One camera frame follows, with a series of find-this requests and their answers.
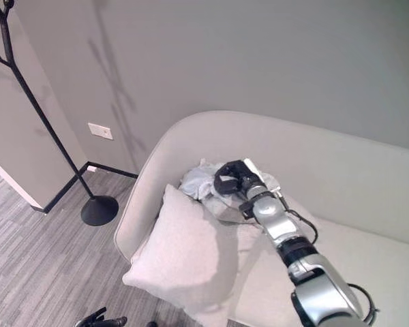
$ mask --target electrical outlet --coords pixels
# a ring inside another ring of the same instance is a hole
[[[93,123],[88,123],[89,130],[91,131],[91,134],[96,135],[96,136],[101,136],[103,138],[107,138],[108,140],[113,140],[114,138],[112,137],[112,133],[110,132],[109,127],[104,127],[100,125],[96,125]]]

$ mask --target black cable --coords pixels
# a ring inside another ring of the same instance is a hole
[[[312,244],[315,244],[316,240],[318,240],[318,230],[316,229],[315,225],[312,222],[310,222],[309,220],[307,220],[306,218],[304,218],[302,215],[300,215],[295,210],[287,208],[285,211],[287,213],[290,213],[291,215],[294,215],[295,217],[299,218],[303,223],[308,225],[314,231],[315,237],[314,237],[314,240],[312,241]]]
[[[369,311],[367,316],[363,319],[363,322],[366,322],[369,326],[373,326],[374,322],[376,321],[377,318],[377,312],[379,312],[380,310],[376,308],[376,306],[374,305],[374,301],[371,298],[371,295],[369,295],[368,291],[356,284],[348,284],[348,286],[356,288],[357,290],[359,290],[360,292],[363,293],[363,295],[365,295],[368,299],[368,303],[369,303]]]

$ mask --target beige sofa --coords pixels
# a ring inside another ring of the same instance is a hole
[[[318,250],[366,287],[382,312],[375,326],[409,326],[409,150],[241,112],[203,112],[171,127],[147,160],[115,234],[129,261],[151,229],[167,183],[200,158],[251,158],[318,217]],[[293,286],[268,242],[237,283],[230,318],[249,326],[299,326]]]

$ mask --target gray wall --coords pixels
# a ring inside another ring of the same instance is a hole
[[[87,158],[53,94],[15,14],[10,29],[16,61],[78,166]],[[3,44],[0,34],[0,53]],[[11,71],[0,65],[0,166],[42,207],[73,176]]]
[[[409,149],[409,1],[26,0],[17,12],[91,161],[137,172],[203,110]]]

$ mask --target black object on floor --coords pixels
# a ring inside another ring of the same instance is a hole
[[[83,320],[80,320],[75,327],[123,327],[127,323],[126,317],[105,320],[104,315],[101,315],[105,312],[106,307],[103,307],[88,317],[83,318]]]
[[[91,192],[85,180],[83,179],[82,174],[77,169],[76,165],[72,161],[70,155],[66,151],[65,147],[63,146],[61,140],[59,139],[52,125],[48,121],[46,115],[42,111],[35,96],[33,95],[31,89],[29,88],[29,85],[27,85],[26,80],[22,76],[15,62],[14,51],[12,50],[11,37],[9,32],[9,25],[7,23],[7,16],[9,14],[9,11],[12,9],[12,7],[14,7],[14,0],[3,0],[3,3],[4,8],[3,9],[0,8],[0,27],[6,60],[1,58],[0,56],[0,63],[4,64],[5,66],[9,67],[12,70],[12,73],[14,73],[15,78],[17,79],[21,88],[25,92],[33,108],[37,112],[38,116],[41,118],[41,121],[46,127],[48,133],[50,133],[50,136],[55,141],[62,155],[65,157],[68,164],[73,169],[74,174],[77,176],[77,178],[85,188],[85,191],[88,193],[89,201],[83,206],[82,211],[80,212],[80,216],[82,217],[83,221],[92,226],[104,225],[105,223],[108,223],[109,221],[113,220],[117,215],[118,202],[114,198],[110,198],[109,200],[106,199],[98,200],[97,197]]]

